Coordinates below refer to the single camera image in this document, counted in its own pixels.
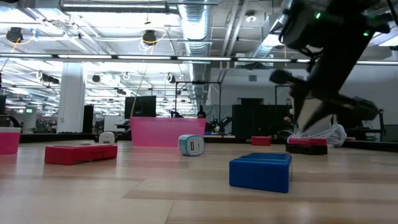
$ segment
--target red box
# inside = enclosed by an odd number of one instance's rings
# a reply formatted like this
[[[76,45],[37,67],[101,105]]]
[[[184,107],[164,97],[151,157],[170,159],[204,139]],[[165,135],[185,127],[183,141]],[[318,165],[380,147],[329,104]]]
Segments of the red box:
[[[289,139],[289,144],[301,145],[301,146],[326,146],[326,139]]]
[[[47,146],[44,162],[71,166],[76,162],[88,162],[100,159],[115,159],[118,156],[118,146]]]
[[[251,137],[252,146],[270,146],[271,137],[269,136],[252,136]]]

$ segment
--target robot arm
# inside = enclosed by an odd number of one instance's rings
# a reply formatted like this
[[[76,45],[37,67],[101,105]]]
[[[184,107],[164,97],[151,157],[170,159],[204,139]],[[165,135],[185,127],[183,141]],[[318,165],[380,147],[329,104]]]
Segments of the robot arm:
[[[293,0],[290,8],[284,9],[287,21],[279,40],[310,57],[309,75],[304,81],[293,77],[288,71],[276,70],[271,74],[270,81],[292,86],[296,118],[299,118],[308,94],[322,100],[304,127],[301,127],[304,131],[338,111],[349,111],[362,119],[374,119],[377,116],[378,109],[373,102],[349,98],[338,92],[374,33],[390,31],[386,22],[362,14],[378,2],[331,0],[327,7],[321,7],[311,1]],[[313,53],[307,48],[308,45],[321,51]]]

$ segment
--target blue block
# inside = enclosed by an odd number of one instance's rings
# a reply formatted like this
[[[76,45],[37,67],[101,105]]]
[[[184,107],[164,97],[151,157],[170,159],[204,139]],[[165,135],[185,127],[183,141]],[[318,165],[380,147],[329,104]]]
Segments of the blue block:
[[[229,184],[233,187],[287,193],[291,175],[290,154],[252,153],[229,162]]]

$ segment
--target pink box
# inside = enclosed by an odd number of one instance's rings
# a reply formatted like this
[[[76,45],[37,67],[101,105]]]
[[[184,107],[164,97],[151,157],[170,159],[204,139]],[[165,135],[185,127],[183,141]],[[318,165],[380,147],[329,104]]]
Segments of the pink box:
[[[0,155],[18,153],[20,133],[20,128],[0,128]]]
[[[183,134],[205,135],[205,119],[147,118],[130,119],[131,139],[134,146],[177,147]]]

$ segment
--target white cube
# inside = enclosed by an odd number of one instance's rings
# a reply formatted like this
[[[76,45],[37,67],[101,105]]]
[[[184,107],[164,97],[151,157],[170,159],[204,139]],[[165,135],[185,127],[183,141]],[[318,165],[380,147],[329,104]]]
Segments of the white cube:
[[[184,134],[178,139],[178,148],[186,156],[200,156],[205,152],[205,140],[196,134]]]
[[[99,135],[100,144],[114,144],[114,134],[111,132],[101,133]]]

